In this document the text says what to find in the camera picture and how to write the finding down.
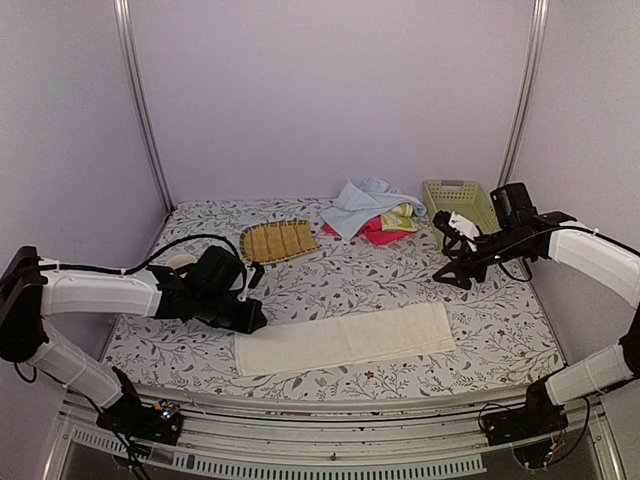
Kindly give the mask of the cream towel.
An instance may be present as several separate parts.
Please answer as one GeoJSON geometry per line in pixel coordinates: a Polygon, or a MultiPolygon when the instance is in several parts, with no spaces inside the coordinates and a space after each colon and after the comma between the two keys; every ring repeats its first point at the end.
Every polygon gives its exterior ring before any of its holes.
{"type": "Polygon", "coordinates": [[[234,337],[243,377],[320,370],[456,349],[441,302],[266,326],[234,337]]]}

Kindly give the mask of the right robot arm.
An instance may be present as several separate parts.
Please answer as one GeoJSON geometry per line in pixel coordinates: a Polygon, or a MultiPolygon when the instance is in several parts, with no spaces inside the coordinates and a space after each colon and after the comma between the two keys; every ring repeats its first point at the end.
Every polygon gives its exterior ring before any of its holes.
{"type": "MultiPolygon", "coordinates": [[[[632,308],[639,306],[639,253],[559,212],[541,214],[526,186],[511,183],[491,192],[499,229],[485,234],[466,217],[435,213],[432,223],[443,235],[448,263],[433,278],[464,290],[481,283],[491,265],[520,259],[552,260],[609,288],[632,308]]],[[[632,321],[617,343],[528,386],[522,407],[482,417],[494,433],[513,429],[537,436],[565,426],[564,405],[593,393],[618,388],[639,377],[639,322],[632,321]]]]}

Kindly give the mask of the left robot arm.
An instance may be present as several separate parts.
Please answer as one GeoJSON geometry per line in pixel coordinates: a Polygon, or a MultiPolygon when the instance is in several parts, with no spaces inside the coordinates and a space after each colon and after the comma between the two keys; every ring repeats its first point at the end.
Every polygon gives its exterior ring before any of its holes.
{"type": "Polygon", "coordinates": [[[131,270],[46,261],[25,246],[1,278],[1,358],[48,374],[93,401],[126,433],[138,434],[149,415],[128,377],[89,357],[45,318],[127,314],[252,334],[267,324],[261,302],[248,295],[263,274],[262,265],[245,265],[219,246],[196,260],[181,256],[166,266],[131,270]]]}

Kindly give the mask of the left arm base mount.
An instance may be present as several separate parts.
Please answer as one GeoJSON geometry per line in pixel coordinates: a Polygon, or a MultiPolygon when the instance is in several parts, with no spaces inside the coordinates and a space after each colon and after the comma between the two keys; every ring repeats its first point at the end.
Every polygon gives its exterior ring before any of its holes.
{"type": "Polygon", "coordinates": [[[96,425],[127,438],[176,446],[184,423],[179,406],[167,400],[145,406],[129,378],[116,367],[112,370],[120,382],[121,396],[112,406],[100,407],[96,425]]]}

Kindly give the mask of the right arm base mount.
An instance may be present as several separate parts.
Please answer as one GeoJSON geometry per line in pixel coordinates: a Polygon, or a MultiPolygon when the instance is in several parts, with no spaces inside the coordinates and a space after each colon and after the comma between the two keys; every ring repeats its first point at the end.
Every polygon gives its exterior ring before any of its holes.
{"type": "Polygon", "coordinates": [[[479,416],[479,428],[490,446],[560,432],[568,426],[564,407],[554,405],[546,392],[548,378],[543,377],[527,387],[523,406],[499,407],[497,411],[479,416]]]}

